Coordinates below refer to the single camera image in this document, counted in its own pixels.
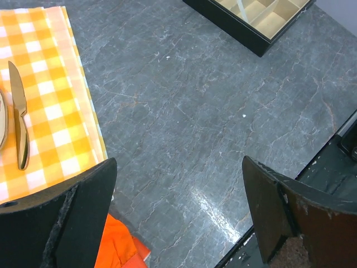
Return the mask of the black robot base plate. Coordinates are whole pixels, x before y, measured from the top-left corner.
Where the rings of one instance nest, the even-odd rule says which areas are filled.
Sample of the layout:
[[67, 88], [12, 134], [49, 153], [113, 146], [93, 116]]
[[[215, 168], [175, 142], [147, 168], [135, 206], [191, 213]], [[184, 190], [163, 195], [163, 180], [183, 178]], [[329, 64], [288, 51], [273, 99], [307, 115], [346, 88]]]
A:
[[245, 156], [253, 225], [219, 267], [356, 266], [356, 115], [294, 179]]

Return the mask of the orange boxer underwear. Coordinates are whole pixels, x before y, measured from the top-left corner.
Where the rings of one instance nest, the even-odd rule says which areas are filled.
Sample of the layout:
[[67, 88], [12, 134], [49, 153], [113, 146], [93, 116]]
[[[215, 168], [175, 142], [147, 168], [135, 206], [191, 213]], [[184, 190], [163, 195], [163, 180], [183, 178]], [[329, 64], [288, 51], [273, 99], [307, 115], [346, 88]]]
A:
[[148, 268], [151, 251], [121, 221], [107, 216], [95, 268]]

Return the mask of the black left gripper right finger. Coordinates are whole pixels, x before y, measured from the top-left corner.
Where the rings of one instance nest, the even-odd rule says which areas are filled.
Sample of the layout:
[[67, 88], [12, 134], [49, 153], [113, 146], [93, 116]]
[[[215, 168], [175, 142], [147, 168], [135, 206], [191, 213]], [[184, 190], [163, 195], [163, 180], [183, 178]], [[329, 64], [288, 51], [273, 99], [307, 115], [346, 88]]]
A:
[[356, 267], [356, 203], [279, 174], [249, 156], [244, 188], [264, 264]]

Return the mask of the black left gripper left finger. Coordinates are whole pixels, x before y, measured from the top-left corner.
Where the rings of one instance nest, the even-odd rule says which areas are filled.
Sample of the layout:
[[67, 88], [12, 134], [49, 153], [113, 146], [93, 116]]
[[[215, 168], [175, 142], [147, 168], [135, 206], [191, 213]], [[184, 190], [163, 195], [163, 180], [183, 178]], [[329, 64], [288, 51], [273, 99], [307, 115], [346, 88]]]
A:
[[117, 179], [109, 158], [1, 204], [1, 267], [94, 267]]

